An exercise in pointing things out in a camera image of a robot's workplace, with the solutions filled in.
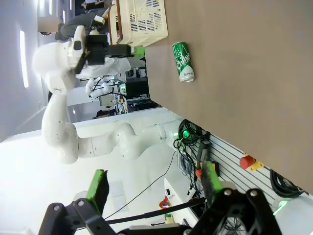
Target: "bolt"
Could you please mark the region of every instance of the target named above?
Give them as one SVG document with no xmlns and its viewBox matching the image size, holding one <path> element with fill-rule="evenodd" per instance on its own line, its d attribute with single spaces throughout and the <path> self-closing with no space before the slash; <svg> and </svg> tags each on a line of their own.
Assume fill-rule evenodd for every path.
<svg viewBox="0 0 313 235">
<path fill-rule="evenodd" d="M 251 191 L 250 195 L 251 195 L 252 197 L 255 197 L 256 195 L 258 195 L 258 192 L 255 191 L 255 190 L 253 190 L 253 191 Z"/>
<path fill-rule="evenodd" d="M 186 229 L 186 230 L 183 232 L 183 235 L 188 235 L 188 234 L 190 234 L 190 232 L 191 232 L 191 229 Z"/>
<path fill-rule="evenodd" d="M 230 189 L 226 189 L 226 190 L 224 191 L 224 194 L 225 194 L 226 196 L 231 195 L 231 190 L 230 190 Z"/>
</svg>

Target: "beige basket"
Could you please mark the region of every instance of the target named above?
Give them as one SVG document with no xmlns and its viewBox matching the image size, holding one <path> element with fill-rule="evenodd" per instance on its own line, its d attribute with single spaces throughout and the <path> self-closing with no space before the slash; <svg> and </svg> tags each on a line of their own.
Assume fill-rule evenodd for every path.
<svg viewBox="0 0 313 235">
<path fill-rule="evenodd" d="M 151 45 L 168 35 L 164 0 L 113 0 L 109 25 L 111 45 Z"/>
</svg>

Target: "ceiling light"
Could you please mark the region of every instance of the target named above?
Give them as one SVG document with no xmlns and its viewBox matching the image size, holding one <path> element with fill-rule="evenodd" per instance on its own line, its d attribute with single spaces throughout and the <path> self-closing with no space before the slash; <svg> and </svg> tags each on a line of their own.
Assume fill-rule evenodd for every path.
<svg viewBox="0 0 313 235">
<path fill-rule="evenodd" d="M 21 52 L 21 65 L 24 87 L 28 87 L 27 66 L 26 66 L 26 53 L 25 53 L 25 33 L 20 31 L 20 52 Z"/>
<path fill-rule="evenodd" d="M 49 13 L 52 15 L 52 0 L 49 0 Z"/>
</svg>

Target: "white device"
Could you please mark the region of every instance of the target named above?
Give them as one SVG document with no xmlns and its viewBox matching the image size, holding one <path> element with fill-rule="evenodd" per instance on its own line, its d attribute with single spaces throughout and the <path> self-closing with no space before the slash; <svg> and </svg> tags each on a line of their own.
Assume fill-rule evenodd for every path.
<svg viewBox="0 0 313 235">
<path fill-rule="evenodd" d="M 106 155 L 116 146 L 125 159 L 135 159 L 154 144 L 165 140 L 172 142 L 172 130 L 178 130 L 179 121 L 148 127 L 138 135 L 128 123 L 122 123 L 114 131 L 101 136 L 80 138 L 77 135 L 75 126 L 66 122 L 66 94 L 74 88 L 74 68 L 86 52 L 85 41 L 85 28 L 78 26 L 73 42 L 43 45 L 36 49 L 33 57 L 35 73 L 43 78 L 54 94 L 44 113 L 42 136 L 57 149 L 60 161 L 72 164 L 80 156 Z"/>
</svg>

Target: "can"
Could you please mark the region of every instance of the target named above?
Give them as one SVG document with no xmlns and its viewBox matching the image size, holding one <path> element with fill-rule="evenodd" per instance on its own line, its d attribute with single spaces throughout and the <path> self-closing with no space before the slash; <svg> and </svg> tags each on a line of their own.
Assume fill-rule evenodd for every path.
<svg viewBox="0 0 313 235">
<path fill-rule="evenodd" d="M 176 66 L 178 70 L 179 80 L 181 82 L 191 82 L 195 79 L 194 70 L 192 68 L 189 48 L 187 43 L 178 42 L 172 45 Z"/>
</svg>

